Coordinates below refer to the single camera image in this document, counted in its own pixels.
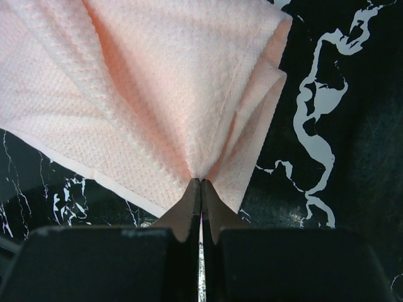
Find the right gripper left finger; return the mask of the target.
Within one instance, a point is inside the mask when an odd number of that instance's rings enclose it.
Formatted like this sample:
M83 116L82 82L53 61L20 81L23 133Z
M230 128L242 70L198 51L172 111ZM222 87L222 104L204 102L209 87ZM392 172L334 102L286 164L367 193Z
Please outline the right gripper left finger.
M196 301L201 182L156 222L43 227L17 251L2 301Z

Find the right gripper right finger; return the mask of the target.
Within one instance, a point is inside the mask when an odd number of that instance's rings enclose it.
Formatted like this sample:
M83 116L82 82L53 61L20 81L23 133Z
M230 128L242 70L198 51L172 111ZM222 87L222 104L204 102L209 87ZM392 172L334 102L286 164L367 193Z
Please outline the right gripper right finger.
M392 301L372 247L346 230L253 228L201 182L207 301Z

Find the pink towel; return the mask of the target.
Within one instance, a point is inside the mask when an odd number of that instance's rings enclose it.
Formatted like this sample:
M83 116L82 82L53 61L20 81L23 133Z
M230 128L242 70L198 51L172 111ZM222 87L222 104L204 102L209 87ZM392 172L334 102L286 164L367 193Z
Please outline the pink towel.
M242 203L287 75L268 1L2 1L1 128L155 216Z

